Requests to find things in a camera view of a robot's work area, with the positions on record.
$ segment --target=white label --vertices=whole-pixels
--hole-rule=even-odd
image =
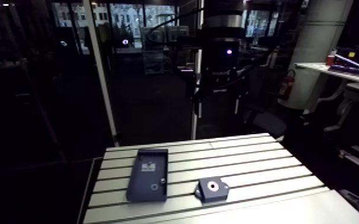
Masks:
[[[141,172],[154,172],[156,170],[156,164],[155,163],[142,163],[142,169]]]

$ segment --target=black tray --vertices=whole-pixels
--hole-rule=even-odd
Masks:
[[[167,199],[168,150],[138,150],[126,190],[128,201]]]

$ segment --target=desk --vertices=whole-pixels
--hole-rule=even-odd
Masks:
[[[325,65],[325,63],[295,63],[295,67],[297,69],[312,69],[319,71],[321,73],[330,74],[332,76],[337,76],[343,79],[348,79],[351,81],[359,82],[359,76],[354,76],[347,73],[337,72],[337,71],[329,71],[329,66]]]
[[[125,198],[140,148],[169,151],[167,200]],[[226,201],[202,204],[199,178],[222,177]],[[108,148],[84,223],[359,223],[359,213],[267,133]]]

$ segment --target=fire extinguisher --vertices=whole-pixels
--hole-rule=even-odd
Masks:
[[[291,69],[287,71],[287,75],[284,77],[284,80],[281,83],[279,94],[282,96],[283,99],[288,99],[294,83],[295,83],[295,71]]]

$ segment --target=office chair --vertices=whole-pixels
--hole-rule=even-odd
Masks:
[[[246,131],[261,130],[275,138],[281,138],[287,125],[276,115],[265,109],[264,98],[267,96],[279,98],[279,94],[263,90],[265,72],[256,69],[246,76],[241,84],[247,92],[240,100],[240,115]]]

